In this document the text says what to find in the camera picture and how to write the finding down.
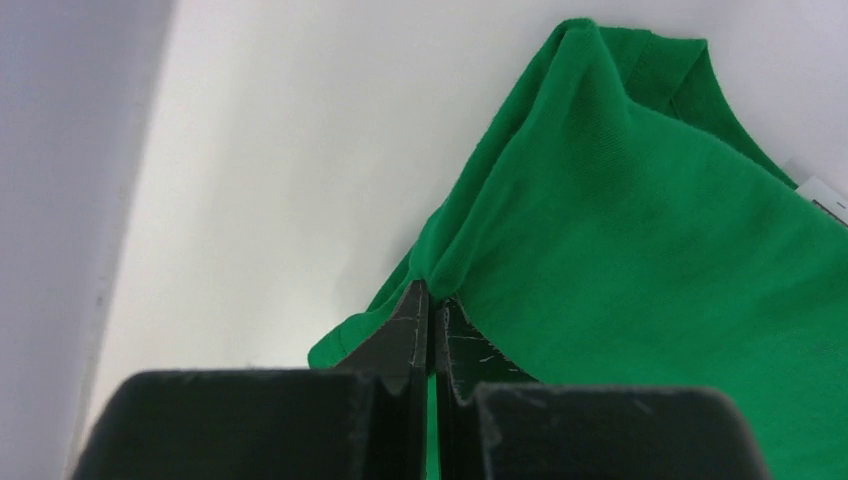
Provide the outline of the green t-shirt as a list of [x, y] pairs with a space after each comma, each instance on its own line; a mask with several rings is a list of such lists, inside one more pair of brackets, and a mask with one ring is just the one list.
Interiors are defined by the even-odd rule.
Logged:
[[558, 25], [309, 365], [337, 364], [414, 280], [540, 380], [712, 386], [775, 477], [847, 475], [847, 230], [749, 137], [704, 40]]

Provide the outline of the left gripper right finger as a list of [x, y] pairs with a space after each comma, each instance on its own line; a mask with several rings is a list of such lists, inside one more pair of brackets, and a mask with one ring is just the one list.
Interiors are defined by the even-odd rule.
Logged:
[[766, 479], [751, 430], [709, 388], [550, 385], [468, 320], [433, 313], [445, 479]]

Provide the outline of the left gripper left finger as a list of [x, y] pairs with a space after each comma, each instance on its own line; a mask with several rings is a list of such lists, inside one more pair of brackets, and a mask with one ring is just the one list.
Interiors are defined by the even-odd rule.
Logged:
[[146, 371], [115, 391], [77, 479], [422, 479], [430, 296], [408, 285], [336, 366]]

